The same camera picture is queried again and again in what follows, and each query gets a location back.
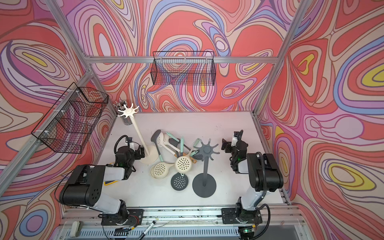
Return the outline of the dark grey utensil rack stand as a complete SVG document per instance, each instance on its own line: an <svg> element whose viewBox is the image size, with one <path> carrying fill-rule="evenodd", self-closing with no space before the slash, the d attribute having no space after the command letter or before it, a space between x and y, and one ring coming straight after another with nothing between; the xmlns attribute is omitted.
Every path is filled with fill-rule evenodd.
<svg viewBox="0 0 384 240"><path fill-rule="evenodd" d="M201 174L195 176L192 186L195 194L201 198L209 198L217 189L215 178L208 174L208 167L209 160L214 160L212 155L220 154L214 151L214 148L219 144L211 146L210 143L211 139L209 139L207 144L204 144L201 139L197 139L194 143L194 146L199 150L199 154L203 156L202 162L204 163L204 170Z"/></svg>

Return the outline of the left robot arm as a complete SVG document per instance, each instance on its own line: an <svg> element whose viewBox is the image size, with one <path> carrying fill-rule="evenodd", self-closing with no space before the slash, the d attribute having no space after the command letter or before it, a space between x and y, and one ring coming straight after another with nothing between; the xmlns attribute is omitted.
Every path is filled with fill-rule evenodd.
<svg viewBox="0 0 384 240"><path fill-rule="evenodd" d="M69 207L84 207L99 212L104 226L136 228L141 224L142 211L130 213L126 202L103 193L105 183L126 181L136 172L134 163L145 157L145 148L127 135L114 145L112 165L79 165L70 173L59 194L58 202Z"/></svg>

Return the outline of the cream skimmer wooden handle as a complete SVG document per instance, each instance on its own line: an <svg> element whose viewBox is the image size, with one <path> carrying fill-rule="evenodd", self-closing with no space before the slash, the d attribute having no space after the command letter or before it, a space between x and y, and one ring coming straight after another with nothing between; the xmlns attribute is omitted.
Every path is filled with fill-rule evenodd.
<svg viewBox="0 0 384 240"><path fill-rule="evenodd" d="M192 147L188 154L180 153L180 156L175 162L175 168L180 174L189 172L192 169L193 164L197 163L197 160L191 156L196 153L197 150L195 150L195 147Z"/></svg>

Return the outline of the grey skimmer mint handle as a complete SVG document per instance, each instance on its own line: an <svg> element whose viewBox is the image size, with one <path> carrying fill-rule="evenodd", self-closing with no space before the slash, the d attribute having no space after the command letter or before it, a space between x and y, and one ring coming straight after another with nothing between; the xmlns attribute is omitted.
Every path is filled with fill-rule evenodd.
<svg viewBox="0 0 384 240"><path fill-rule="evenodd" d="M171 178L171 187L176 191L184 190L189 184L188 176L185 174L176 173Z"/></svg>

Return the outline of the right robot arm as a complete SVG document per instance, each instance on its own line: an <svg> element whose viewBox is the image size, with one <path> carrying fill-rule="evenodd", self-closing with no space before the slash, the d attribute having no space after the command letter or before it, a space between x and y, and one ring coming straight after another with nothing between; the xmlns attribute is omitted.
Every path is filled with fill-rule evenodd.
<svg viewBox="0 0 384 240"><path fill-rule="evenodd" d="M270 212L264 199L281 189L284 179L273 154L248 153L249 145L242 136L242 130L234 132L231 141L222 140L221 149L231 154L230 166L236 174L248 175L250 186L234 208L221 209L221 218L225 225L252 224L254 228L263 222L261 210Z"/></svg>

